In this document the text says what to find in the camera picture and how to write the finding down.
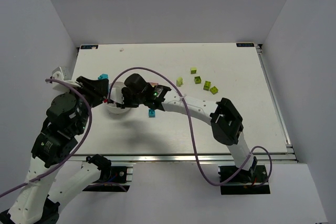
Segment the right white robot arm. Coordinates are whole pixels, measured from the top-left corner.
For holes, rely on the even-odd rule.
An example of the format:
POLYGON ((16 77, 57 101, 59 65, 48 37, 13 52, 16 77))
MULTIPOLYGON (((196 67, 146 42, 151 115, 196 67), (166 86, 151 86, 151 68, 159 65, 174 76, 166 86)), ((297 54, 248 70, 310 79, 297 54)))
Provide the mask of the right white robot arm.
POLYGON ((227 146, 240 183, 251 183, 257 166, 257 158, 251 153, 243 134, 243 118, 227 98, 219 102, 183 97, 177 91, 163 85, 151 86, 139 74, 126 78, 122 88, 124 106, 137 108, 145 105, 152 110, 189 115, 208 124, 214 139, 227 146))

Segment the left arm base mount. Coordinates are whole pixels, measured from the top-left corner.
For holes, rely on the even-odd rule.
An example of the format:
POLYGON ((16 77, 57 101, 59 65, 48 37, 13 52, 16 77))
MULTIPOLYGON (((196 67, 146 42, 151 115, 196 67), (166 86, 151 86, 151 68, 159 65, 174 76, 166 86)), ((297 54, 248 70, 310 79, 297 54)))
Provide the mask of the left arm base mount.
POLYGON ((88 185, 83 191, 126 193, 129 190, 132 181, 133 167, 113 165, 111 160, 99 154, 87 156, 82 167, 87 163, 93 163, 98 167, 100 177, 88 185))

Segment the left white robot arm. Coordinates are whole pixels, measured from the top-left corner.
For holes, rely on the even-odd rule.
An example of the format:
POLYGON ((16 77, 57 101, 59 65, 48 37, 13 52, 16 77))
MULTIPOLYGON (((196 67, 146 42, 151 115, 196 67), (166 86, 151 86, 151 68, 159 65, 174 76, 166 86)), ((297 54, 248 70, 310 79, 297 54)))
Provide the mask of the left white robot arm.
POLYGON ((1 212, 1 223, 56 223, 61 208, 104 176, 111 166, 99 154, 87 157, 83 168, 69 183, 49 191, 63 164, 82 145, 75 137, 87 137, 92 124, 91 109, 107 98, 109 81, 78 77, 76 84, 56 79, 48 82, 69 90, 56 96, 47 109, 47 117, 31 150, 25 182, 18 186, 21 191, 14 204, 1 212))

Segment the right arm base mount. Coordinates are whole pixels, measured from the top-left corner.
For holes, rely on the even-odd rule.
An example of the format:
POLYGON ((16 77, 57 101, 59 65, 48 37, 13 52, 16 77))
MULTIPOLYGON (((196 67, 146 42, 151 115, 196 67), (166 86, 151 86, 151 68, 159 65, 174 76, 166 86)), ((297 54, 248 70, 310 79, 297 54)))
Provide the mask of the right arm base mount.
POLYGON ((220 186, 221 195, 269 195, 271 193, 269 183, 262 184, 268 173, 265 165, 257 165, 251 179, 236 175, 232 180, 220 186))

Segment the teal stepped lego brick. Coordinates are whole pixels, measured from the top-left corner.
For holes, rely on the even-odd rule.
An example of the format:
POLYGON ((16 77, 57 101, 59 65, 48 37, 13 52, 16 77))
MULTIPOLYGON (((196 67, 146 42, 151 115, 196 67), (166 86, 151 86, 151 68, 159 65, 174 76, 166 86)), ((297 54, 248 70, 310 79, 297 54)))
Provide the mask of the teal stepped lego brick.
POLYGON ((109 79, 108 74, 103 73, 98 77, 98 80, 104 80, 104 79, 107 79, 107 80, 109 79))

